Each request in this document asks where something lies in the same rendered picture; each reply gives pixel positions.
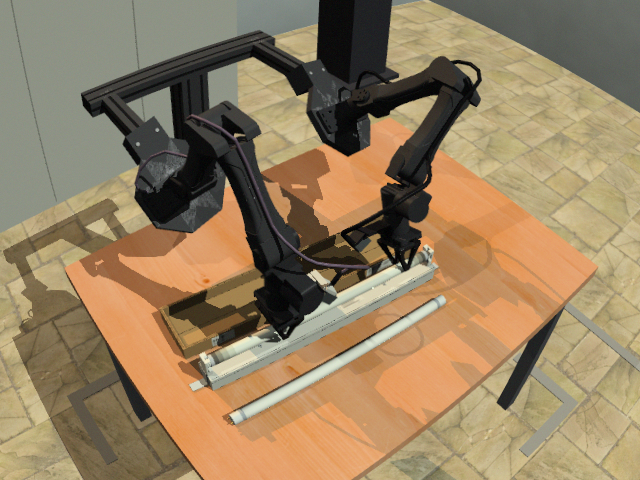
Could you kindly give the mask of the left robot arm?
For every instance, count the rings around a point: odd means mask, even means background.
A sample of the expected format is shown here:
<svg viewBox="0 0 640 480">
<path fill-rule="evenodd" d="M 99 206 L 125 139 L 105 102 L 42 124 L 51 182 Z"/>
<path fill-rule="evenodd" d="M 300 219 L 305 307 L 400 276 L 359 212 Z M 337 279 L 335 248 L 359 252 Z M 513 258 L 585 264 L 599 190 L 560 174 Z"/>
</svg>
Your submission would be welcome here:
<svg viewBox="0 0 640 480">
<path fill-rule="evenodd" d="M 429 68 L 427 67 L 420 73 L 388 84 L 373 84 L 364 89 L 354 89 L 352 97 L 323 108 L 316 114 L 326 132 L 332 134 L 368 118 L 368 113 L 375 118 L 381 118 L 390 115 L 390 111 L 400 105 L 438 95 L 419 128 L 406 140 L 403 146 L 400 145 L 390 161 L 385 174 L 400 184 L 387 182 L 387 185 L 380 189 L 382 208 L 384 208 L 424 183 L 428 174 L 426 155 L 445 130 L 465 100 L 463 96 L 472 86 L 471 79 L 464 72 L 445 56 L 439 56 L 431 62 Z M 458 114 L 433 150 L 430 163 L 434 160 L 441 142 L 460 114 L 470 104 L 475 107 L 479 105 L 481 98 L 477 90 L 472 95 L 462 104 L 462 108 L 458 110 Z M 359 117 L 361 118 L 359 119 Z M 358 120 L 355 121 L 355 119 Z M 396 213 L 396 216 L 400 215 L 413 223 L 419 223 L 426 218 L 431 199 L 430 194 L 421 190 L 386 213 Z"/>
</svg>

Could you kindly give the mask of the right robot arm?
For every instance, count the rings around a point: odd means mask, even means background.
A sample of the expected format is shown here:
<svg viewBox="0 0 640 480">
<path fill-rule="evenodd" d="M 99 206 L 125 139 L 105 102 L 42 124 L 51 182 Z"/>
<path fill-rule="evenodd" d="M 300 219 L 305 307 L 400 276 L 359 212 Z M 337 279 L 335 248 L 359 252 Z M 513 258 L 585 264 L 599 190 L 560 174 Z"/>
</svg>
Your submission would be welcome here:
<svg viewBox="0 0 640 480">
<path fill-rule="evenodd" d="M 197 116 L 219 125 L 233 137 L 235 133 L 246 133 L 246 137 L 236 137 L 236 146 L 223 132 L 196 118 L 184 122 L 182 131 L 189 145 L 185 165 L 143 196 L 146 206 L 160 220 L 185 198 L 190 202 L 215 187 L 219 164 L 240 207 L 254 266 L 266 277 L 265 287 L 280 293 L 303 316 L 314 312 L 321 302 L 330 305 L 337 295 L 322 290 L 302 271 L 303 266 L 295 259 L 298 255 L 274 231 L 276 228 L 299 251 L 299 235 L 278 213 L 258 167 L 253 138 L 262 133 L 257 122 L 229 101 Z M 157 193 L 159 189 L 162 191 Z M 171 205 L 167 206 L 169 202 Z"/>
</svg>

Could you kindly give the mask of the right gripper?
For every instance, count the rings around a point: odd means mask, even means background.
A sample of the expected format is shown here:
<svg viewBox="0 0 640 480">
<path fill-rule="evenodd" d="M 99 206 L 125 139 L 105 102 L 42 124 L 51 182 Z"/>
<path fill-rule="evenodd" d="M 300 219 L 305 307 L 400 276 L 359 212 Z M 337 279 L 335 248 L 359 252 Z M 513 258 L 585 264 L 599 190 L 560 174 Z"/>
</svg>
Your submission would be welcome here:
<svg viewBox="0 0 640 480">
<path fill-rule="evenodd" d="M 314 270 L 307 275 L 317 283 L 322 290 L 325 290 L 334 296 L 337 294 L 331 282 L 322 277 L 317 270 Z M 283 340 L 289 338 L 293 330 L 304 320 L 304 316 L 295 310 L 282 296 L 280 296 L 280 293 L 273 293 L 269 291 L 265 285 L 254 290 L 254 297 L 258 299 L 254 302 L 257 308 L 261 313 L 263 312 L 262 314 L 264 317 L 268 322 L 270 321 L 269 323 Z M 287 333 L 284 334 L 283 330 L 288 327 L 289 329 Z"/>
</svg>

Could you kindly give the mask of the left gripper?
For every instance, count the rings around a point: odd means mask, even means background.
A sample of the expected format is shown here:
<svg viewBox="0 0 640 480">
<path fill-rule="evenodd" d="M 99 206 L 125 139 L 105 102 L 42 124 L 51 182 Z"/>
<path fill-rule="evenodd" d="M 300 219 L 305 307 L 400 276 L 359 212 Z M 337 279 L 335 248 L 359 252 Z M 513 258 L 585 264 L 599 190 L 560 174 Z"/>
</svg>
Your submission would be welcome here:
<svg viewBox="0 0 640 480">
<path fill-rule="evenodd" d="M 384 221 L 379 220 L 368 226 L 360 227 L 354 230 L 349 237 L 355 243 L 359 244 L 365 236 L 371 237 L 377 233 L 380 234 L 380 238 L 377 239 L 379 246 L 393 265 L 400 262 L 406 272 L 410 270 L 413 258 L 421 244 L 419 239 L 422 237 L 422 233 L 420 230 L 409 226 L 408 219 L 400 215 L 396 216 L 396 213 L 384 213 L 383 216 Z M 392 256 L 387 245 L 394 248 L 396 253 L 395 258 Z M 404 254 L 410 249 L 409 259 L 406 265 Z"/>
</svg>

